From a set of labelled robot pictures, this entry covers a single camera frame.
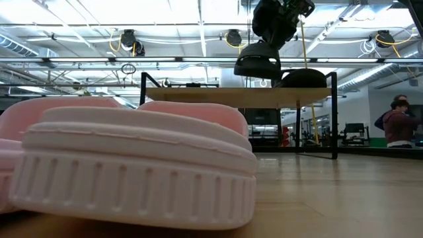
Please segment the wood shelf black metal frame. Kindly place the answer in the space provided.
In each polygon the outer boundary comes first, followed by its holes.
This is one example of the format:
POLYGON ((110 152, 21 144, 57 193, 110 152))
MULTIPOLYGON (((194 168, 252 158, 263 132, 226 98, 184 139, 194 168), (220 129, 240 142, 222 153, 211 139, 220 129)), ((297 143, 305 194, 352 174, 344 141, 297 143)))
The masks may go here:
POLYGON ((330 72, 325 76, 330 79, 329 88, 172 88, 161 87, 150 74, 141 73, 140 104, 145 103, 145 98, 173 102, 204 102, 218 103, 234 108, 294 108, 296 112, 295 146, 270 147, 254 146, 257 153, 296 153, 311 157, 323 157, 323 153, 330 153, 329 159, 338 158, 338 92, 337 73, 330 72), (301 147, 300 120, 301 108, 313 104, 318 100, 330 97, 331 99, 331 127, 332 139, 328 148, 301 147))

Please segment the person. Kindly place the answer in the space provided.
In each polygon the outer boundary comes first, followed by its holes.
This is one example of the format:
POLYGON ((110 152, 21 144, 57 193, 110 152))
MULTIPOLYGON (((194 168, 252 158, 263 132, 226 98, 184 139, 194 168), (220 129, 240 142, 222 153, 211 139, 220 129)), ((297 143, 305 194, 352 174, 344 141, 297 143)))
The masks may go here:
MULTIPOLYGON (((408 101, 408 97, 406 96, 406 95, 397 95, 397 96, 395 96, 394 97, 394 99, 393 99, 394 101, 397 101, 397 100, 405 100, 405 101, 408 101)), ((408 110, 406 110, 405 112, 404 112, 407 116, 410 116, 410 117, 415 117, 415 114, 410 110, 410 109, 408 109, 408 110)), ((375 123, 374 123, 374 126, 376 127, 376 128, 379 128, 380 130, 382 130, 382 131, 384 131, 384 127, 383 127, 383 117, 384 117, 384 115, 385 115, 385 113, 384 114, 382 114, 376 121, 375 121, 375 123)))
POLYGON ((394 100, 391 110, 383 116, 383 128, 387 147, 391 149, 412 149, 412 138, 423 120, 406 114, 409 103, 394 100))

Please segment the long overhead light strip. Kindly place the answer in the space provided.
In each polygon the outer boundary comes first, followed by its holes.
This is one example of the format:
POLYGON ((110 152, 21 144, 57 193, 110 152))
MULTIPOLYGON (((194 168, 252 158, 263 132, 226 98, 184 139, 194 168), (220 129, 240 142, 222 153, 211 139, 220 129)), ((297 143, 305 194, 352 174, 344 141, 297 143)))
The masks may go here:
MULTIPOLYGON (((235 63, 237 58, 204 57, 146 57, 146 58, 0 58, 0 63, 146 63, 200 62, 235 63)), ((423 58, 281 58, 281 63, 423 63, 423 58)))

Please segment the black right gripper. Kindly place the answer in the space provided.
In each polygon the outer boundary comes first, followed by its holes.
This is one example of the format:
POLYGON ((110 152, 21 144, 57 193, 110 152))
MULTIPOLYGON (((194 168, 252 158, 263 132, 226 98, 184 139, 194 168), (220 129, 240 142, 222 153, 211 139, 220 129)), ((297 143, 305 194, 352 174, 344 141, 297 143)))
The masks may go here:
POLYGON ((253 11, 252 30, 273 49, 280 50, 296 32, 298 17, 289 17, 283 0, 260 0, 253 11))

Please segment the black aluminium table frame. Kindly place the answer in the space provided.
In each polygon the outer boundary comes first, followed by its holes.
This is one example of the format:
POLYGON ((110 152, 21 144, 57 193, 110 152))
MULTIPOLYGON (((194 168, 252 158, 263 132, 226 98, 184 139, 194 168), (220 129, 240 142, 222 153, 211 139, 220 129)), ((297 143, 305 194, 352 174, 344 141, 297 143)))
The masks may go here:
POLYGON ((254 153, 328 153, 369 155, 375 157, 392 157, 400 159, 423 160, 423 149, 389 149, 377 147, 253 147, 254 153))

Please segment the black cart with monitor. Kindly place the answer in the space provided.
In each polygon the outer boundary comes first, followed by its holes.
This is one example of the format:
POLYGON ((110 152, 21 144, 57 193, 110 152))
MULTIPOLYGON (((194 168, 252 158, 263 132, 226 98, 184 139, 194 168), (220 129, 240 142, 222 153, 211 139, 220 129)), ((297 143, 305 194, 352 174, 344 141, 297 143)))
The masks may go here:
POLYGON ((369 147, 369 127, 364 123, 346 123, 340 133, 343 147, 369 147))

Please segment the pale pink foam slide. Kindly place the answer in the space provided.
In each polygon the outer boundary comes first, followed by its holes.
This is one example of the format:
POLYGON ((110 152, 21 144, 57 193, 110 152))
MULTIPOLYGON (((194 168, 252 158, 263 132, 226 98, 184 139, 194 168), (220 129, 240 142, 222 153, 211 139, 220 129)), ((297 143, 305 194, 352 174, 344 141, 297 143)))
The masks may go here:
POLYGON ((22 151, 24 133, 40 122, 47 110, 71 107, 80 107, 82 112, 70 113, 66 118, 72 122, 86 119, 88 133, 98 124, 155 128, 206 136, 247 151, 252 149, 244 116, 237 109, 222 104, 151 101, 137 109, 127 109, 112 99, 100 97, 39 98, 18 102, 0 115, 0 214, 16 211, 7 193, 22 151))
POLYGON ((52 108, 24 135, 9 198, 62 216, 235 229, 254 213, 248 132, 237 109, 219 104, 52 108))

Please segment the black ribbed strap slide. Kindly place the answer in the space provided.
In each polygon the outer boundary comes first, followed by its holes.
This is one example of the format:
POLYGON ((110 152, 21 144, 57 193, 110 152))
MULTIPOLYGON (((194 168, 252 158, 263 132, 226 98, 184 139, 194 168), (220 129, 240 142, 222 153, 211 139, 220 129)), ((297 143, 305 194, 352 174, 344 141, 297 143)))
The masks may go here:
POLYGON ((281 74, 279 51, 263 40, 250 44, 239 54, 233 73, 261 79, 279 79, 281 74))
POLYGON ((326 88, 327 87, 327 78, 326 76, 317 71, 316 69, 311 68, 301 68, 301 69, 287 69, 282 71, 284 76, 280 83, 279 87, 286 88, 326 88))

